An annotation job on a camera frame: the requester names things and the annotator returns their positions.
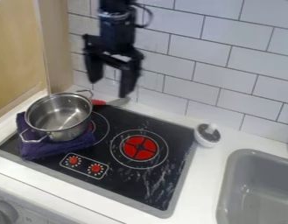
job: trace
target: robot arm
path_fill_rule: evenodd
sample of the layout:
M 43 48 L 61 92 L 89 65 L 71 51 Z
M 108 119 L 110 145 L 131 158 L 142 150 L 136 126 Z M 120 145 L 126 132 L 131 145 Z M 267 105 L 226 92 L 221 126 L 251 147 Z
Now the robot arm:
M 88 78 L 92 83 L 103 77 L 104 65 L 115 67 L 121 71 L 121 87 L 119 96 L 124 98 L 132 92 L 141 74 L 142 53 L 134 48 L 136 28 L 144 28 L 148 24 L 136 24 L 137 4 L 135 0 L 100 0 L 98 11 L 100 19 L 100 36 L 84 35 L 84 57 L 88 70 Z M 114 55 L 128 57 L 121 60 Z

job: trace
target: pot handle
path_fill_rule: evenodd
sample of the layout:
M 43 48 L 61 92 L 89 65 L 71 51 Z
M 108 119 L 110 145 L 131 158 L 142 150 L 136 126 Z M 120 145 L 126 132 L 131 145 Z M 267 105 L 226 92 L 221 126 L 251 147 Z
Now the pot handle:
M 28 131 L 28 130 L 30 130 L 30 129 L 25 129 L 24 131 L 22 131 L 21 133 L 20 133 L 20 138 L 21 138 L 21 140 L 22 140 L 22 142 L 24 142 L 25 144 L 39 144 L 39 143 L 41 143 L 45 138 L 47 138 L 48 137 L 48 135 L 45 135 L 45 136 L 43 136 L 43 137 L 41 137 L 39 140 L 26 140 L 26 139 L 24 139 L 24 136 L 23 136 L 23 134 L 26 132 L 26 131 Z
M 83 93 L 83 92 L 89 92 L 90 93 L 89 100 L 92 100 L 92 98 L 94 97 L 92 90 L 89 90 L 87 88 L 77 90 L 75 93 Z

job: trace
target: control panel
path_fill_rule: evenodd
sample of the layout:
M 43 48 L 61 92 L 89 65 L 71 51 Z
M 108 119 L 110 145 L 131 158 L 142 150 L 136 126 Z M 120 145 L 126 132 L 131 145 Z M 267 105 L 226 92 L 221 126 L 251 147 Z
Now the control panel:
M 93 179 L 102 179 L 109 169 L 106 164 L 75 153 L 67 154 L 61 160 L 60 165 Z

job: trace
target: black stovetop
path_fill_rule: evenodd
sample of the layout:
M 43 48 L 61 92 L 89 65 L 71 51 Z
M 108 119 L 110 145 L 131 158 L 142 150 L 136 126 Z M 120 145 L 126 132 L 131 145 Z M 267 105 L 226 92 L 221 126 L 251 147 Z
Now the black stovetop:
M 186 158 L 194 150 L 193 129 L 110 106 L 95 107 L 90 128 L 95 146 L 33 163 L 126 200 L 167 210 Z M 18 136 L 0 150 L 18 156 Z

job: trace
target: stove knob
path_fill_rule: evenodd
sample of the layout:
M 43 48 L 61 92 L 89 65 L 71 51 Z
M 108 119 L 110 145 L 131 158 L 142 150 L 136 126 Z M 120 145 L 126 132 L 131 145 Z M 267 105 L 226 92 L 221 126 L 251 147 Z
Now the stove knob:
M 77 157 L 70 157 L 68 160 L 68 163 L 70 165 L 77 165 L 78 164 L 78 158 Z
M 98 164 L 94 164 L 90 169 L 92 172 L 99 172 L 101 170 L 101 167 Z
M 17 220 L 17 210 L 5 201 L 0 200 L 0 224 L 14 224 Z

